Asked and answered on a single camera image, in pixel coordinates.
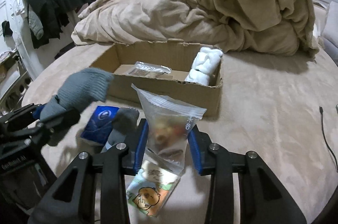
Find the beige bed sheet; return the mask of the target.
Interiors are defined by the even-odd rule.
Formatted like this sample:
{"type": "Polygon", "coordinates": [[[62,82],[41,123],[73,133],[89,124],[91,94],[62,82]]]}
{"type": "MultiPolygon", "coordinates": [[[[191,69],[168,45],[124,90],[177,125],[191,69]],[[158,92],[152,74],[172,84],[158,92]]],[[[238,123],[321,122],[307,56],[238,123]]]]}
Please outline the beige bed sheet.
{"type": "MultiPolygon", "coordinates": [[[[46,103],[74,72],[90,66],[110,45],[77,46],[33,81],[22,105],[46,103]]],[[[315,59],[250,51],[223,56],[218,116],[198,122],[201,131],[229,151],[256,151],[302,210],[307,223],[337,223],[337,170],[321,129],[337,157],[337,66],[322,49],[315,59]]],[[[81,151],[79,138],[98,103],[91,104],[56,147],[42,154],[59,176],[81,151]]],[[[189,149],[183,177],[157,218],[128,205],[131,223],[204,223],[210,177],[199,176],[189,149]]]]}

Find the white coat rack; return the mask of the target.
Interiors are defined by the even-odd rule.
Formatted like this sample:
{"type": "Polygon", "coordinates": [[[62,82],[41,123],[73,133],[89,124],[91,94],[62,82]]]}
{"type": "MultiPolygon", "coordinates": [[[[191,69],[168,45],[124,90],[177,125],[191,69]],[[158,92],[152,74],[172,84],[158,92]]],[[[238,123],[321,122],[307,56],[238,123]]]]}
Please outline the white coat rack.
{"type": "Polygon", "coordinates": [[[30,77],[35,80],[37,73],[30,60],[28,51],[24,45],[21,33],[19,32],[19,18],[15,15],[11,4],[6,0],[1,0],[1,23],[9,22],[9,27],[13,31],[12,36],[4,37],[1,27],[1,53],[17,51],[20,55],[21,62],[27,70],[30,77]]]}

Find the grey knitted sock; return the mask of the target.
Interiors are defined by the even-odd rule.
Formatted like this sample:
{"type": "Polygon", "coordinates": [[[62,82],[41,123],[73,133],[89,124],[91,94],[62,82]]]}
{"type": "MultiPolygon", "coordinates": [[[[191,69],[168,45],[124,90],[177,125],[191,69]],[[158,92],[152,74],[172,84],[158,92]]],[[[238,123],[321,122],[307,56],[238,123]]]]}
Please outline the grey knitted sock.
{"type": "Polygon", "coordinates": [[[105,102],[113,74],[98,68],[85,68],[70,75],[57,93],[45,104],[40,120],[70,109],[83,112],[91,103],[105,102]]]}

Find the clear snack zip bag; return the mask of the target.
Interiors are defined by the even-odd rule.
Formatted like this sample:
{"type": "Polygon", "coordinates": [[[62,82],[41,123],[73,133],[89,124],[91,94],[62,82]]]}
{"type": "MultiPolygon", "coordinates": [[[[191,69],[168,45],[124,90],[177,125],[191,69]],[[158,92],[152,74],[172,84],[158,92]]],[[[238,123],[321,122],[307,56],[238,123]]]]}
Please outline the clear snack zip bag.
{"type": "Polygon", "coordinates": [[[147,150],[170,171],[180,174],[184,169],[187,138],[207,109],[157,95],[136,87],[148,123],[147,150]]]}

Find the beige fleece blanket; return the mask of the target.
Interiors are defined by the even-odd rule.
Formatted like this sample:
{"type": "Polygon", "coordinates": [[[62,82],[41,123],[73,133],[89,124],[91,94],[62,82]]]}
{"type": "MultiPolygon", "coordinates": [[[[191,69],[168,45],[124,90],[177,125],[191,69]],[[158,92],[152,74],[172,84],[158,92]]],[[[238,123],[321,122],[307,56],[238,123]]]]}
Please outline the beige fleece blanket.
{"type": "Polygon", "coordinates": [[[291,56],[320,49],[312,0],[96,0],[72,32],[91,42],[183,41],[291,56]]]}

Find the blue tissue pack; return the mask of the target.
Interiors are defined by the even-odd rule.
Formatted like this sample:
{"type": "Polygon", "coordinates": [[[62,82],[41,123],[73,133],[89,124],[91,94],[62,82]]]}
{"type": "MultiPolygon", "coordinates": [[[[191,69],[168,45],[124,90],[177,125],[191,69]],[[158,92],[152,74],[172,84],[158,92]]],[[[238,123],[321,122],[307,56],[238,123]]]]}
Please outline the blue tissue pack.
{"type": "Polygon", "coordinates": [[[98,105],[80,138],[91,145],[103,146],[112,132],[112,121],[118,110],[119,107],[98,105]]]}

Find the white sock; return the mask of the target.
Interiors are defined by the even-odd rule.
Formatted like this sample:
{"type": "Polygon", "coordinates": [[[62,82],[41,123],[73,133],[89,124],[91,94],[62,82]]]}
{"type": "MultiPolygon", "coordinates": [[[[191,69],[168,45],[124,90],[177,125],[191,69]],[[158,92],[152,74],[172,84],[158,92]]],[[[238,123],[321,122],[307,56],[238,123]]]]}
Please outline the white sock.
{"type": "Polygon", "coordinates": [[[224,53],[220,49],[203,46],[194,58],[185,82],[208,86],[211,76],[221,62],[224,53]]]}

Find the small clear plastic bag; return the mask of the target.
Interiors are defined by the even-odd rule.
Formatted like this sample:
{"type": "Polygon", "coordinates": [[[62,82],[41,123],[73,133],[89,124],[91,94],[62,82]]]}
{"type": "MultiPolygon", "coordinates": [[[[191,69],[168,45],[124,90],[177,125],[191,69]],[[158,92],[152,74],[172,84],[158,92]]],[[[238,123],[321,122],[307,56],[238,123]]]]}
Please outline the small clear plastic bag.
{"type": "Polygon", "coordinates": [[[140,76],[145,78],[158,78],[159,76],[162,75],[169,75],[171,72],[172,69],[166,66],[137,61],[124,74],[132,76],[140,76]]]}

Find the brown cardboard box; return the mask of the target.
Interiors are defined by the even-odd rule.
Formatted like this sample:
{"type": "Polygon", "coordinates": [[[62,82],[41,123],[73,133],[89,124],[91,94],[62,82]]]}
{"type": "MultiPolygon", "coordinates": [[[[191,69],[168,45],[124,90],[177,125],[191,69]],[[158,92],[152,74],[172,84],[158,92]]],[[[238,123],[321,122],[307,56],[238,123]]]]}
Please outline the brown cardboard box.
{"type": "Polygon", "coordinates": [[[131,87],[135,85],[157,95],[169,96],[205,108],[204,115],[211,117],[218,114],[223,86],[222,67],[216,68],[209,86],[185,81],[201,48],[202,44],[175,41],[113,44],[98,56],[91,66],[114,75],[108,91],[109,96],[137,103],[138,95],[131,87]],[[171,68],[172,72],[160,78],[128,75],[126,72],[138,61],[165,66],[171,68]]]}

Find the white embroidered pillow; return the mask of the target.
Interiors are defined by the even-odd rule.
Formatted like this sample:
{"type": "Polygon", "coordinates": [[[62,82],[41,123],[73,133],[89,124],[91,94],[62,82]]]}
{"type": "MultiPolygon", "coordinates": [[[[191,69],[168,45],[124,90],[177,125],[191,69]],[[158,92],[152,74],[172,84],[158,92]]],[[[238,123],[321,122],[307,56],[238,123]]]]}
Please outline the white embroidered pillow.
{"type": "Polygon", "coordinates": [[[321,35],[325,52],[337,65],[338,58],[338,4],[331,1],[328,8],[327,20],[321,35]]]}

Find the green cartoon tissue pack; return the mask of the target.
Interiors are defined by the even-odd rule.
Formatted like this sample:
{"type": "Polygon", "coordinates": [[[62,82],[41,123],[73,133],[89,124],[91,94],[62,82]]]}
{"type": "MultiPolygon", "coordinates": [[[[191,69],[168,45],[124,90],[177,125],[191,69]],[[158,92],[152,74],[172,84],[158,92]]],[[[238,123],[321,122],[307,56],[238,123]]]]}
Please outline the green cartoon tissue pack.
{"type": "Polygon", "coordinates": [[[126,190],[127,202],[149,217],[157,217],[180,176],[145,160],[126,190]]]}

